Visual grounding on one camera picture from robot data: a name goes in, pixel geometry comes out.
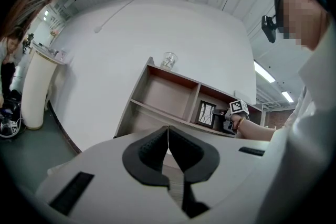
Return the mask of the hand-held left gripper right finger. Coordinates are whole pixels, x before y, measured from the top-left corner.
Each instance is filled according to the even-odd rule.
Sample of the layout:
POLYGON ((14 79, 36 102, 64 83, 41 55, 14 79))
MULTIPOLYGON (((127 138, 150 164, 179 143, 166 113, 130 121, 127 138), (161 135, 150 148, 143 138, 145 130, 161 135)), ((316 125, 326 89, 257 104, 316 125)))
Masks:
POLYGON ((197 201, 191 186, 207 181, 219 166, 218 150, 180 130, 169 126, 169 149, 184 174, 182 210, 194 218, 209 210, 209 206, 197 201))

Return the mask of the grey wooden desk hutch shelf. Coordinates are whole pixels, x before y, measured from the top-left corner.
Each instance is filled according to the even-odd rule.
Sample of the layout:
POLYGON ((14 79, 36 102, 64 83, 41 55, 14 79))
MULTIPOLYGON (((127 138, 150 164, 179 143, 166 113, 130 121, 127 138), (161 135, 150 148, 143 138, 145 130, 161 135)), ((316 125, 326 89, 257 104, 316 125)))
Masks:
POLYGON ((162 69, 149 57, 130 94, 115 137, 163 125, 190 127, 202 132, 236 137, 229 122, 219 123, 215 116, 213 128, 195 123, 201 101, 227 109, 237 98, 204 83, 162 69))

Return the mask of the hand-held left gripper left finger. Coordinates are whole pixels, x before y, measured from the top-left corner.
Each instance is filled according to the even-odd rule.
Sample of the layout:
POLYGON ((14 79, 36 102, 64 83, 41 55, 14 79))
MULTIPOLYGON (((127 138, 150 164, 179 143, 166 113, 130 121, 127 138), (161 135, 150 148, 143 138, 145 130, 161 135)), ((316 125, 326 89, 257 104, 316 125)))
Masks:
POLYGON ((168 178, 162 174, 167 150, 168 127, 163 126, 124 150, 122 155, 124 168, 143 185, 167 186, 168 178))

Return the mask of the black equipment bag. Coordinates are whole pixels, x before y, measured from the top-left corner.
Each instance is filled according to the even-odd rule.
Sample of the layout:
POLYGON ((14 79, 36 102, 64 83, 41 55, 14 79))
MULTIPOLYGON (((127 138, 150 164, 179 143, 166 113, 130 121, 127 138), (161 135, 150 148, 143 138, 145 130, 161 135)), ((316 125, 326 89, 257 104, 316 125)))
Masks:
POLYGON ((17 90, 12 90, 4 99, 3 107, 0 108, 0 139, 13 139, 25 131, 21 101, 22 95, 17 90))

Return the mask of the person's right forearm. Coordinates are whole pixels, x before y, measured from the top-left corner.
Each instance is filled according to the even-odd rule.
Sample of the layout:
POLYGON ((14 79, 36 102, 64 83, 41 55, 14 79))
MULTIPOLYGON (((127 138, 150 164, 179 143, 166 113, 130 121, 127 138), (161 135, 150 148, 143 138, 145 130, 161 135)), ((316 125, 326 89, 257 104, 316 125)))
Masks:
MULTIPOLYGON (((232 120, 238 121, 239 116, 233 115, 232 120)), ((270 141, 275 132, 274 129, 262 127, 247 119, 243 119, 240 122, 238 131, 243 138, 258 141, 270 141)))

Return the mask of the white round pedestal table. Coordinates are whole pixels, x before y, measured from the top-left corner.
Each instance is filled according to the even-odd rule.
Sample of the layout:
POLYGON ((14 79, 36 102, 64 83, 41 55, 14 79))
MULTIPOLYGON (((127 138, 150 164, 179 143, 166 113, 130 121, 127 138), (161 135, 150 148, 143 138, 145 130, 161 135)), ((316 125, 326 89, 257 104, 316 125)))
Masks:
POLYGON ((48 50, 32 45, 34 52, 24 80, 21 113, 24 124, 30 130, 38 130, 43 125, 44 108, 52 76, 59 65, 58 60, 48 50))

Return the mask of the white vase with flowers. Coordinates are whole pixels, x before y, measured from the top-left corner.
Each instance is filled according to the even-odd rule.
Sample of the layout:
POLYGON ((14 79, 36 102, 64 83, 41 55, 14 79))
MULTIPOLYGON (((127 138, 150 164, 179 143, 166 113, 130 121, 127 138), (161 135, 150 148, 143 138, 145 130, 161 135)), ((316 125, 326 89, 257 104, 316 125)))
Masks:
POLYGON ((53 30, 50 32, 50 34, 51 34, 51 40, 50 40, 49 45, 51 45, 51 44, 53 43, 53 41, 55 40, 55 38, 58 36, 58 34, 59 34, 59 30, 57 30, 57 29, 53 29, 53 30))

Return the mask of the clear plastic cup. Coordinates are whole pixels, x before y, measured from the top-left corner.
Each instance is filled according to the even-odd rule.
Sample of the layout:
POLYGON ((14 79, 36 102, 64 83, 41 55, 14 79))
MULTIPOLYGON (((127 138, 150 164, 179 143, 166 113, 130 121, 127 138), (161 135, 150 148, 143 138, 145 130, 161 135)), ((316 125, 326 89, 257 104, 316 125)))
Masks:
POLYGON ((177 61, 178 57, 175 53, 165 52, 160 67, 166 70, 172 70, 177 61))

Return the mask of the black picture frame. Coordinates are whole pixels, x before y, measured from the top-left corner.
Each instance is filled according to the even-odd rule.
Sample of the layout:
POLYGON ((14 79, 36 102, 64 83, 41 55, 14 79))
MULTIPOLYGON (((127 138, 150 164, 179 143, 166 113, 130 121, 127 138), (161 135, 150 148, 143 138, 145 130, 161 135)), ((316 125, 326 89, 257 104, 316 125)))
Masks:
POLYGON ((197 110, 195 123, 212 129, 215 121, 213 115, 215 109, 216 109, 215 104, 206 101, 201 101, 197 110))

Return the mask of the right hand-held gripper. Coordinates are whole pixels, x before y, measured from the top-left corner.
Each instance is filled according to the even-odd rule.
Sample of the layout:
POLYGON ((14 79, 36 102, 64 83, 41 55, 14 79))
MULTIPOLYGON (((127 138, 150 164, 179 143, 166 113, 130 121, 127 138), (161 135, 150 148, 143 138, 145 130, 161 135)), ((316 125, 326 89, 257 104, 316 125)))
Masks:
POLYGON ((243 119, 249 119, 248 106, 243 100, 236 100, 229 103, 229 108, 225 113, 224 109, 214 109, 213 116, 217 116, 219 123, 229 122, 229 130, 232 130, 235 135, 239 135, 238 127, 243 119), (233 121, 232 116, 239 116, 238 121, 233 121))

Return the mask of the person's white printed shirt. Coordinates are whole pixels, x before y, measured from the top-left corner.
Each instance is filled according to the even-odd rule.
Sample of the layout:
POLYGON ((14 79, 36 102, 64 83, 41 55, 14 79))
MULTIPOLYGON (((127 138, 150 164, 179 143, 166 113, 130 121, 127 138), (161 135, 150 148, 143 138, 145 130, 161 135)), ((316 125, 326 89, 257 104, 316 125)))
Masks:
POLYGON ((321 224, 336 208, 336 23, 299 71, 302 112, 277 133, 286 145, 254 224, 321 224))

